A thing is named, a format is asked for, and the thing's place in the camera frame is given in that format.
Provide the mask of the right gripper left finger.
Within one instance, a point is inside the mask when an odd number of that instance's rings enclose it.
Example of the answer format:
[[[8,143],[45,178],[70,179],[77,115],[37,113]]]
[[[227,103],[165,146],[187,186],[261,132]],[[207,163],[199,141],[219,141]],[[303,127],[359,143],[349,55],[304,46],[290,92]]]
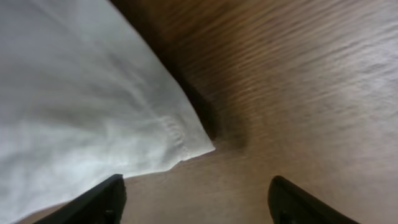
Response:
[[[121,174],[114,174],[35,224],[120,224],[127,201]]]

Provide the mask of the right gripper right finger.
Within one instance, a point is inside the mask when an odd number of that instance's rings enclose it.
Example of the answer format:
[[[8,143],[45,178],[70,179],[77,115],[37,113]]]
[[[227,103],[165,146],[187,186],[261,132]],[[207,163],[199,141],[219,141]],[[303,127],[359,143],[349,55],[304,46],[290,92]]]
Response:
[[[267,202],[275,224],[358,224],[280,175],[271,180]]]

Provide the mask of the white t-shirt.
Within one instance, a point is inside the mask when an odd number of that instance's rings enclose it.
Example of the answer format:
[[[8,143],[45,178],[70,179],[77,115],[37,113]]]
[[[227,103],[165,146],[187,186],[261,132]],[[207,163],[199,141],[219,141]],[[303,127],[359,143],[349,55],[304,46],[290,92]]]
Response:
[[[213,150],[180,85],[109,1],[1,0],[2,223]]]

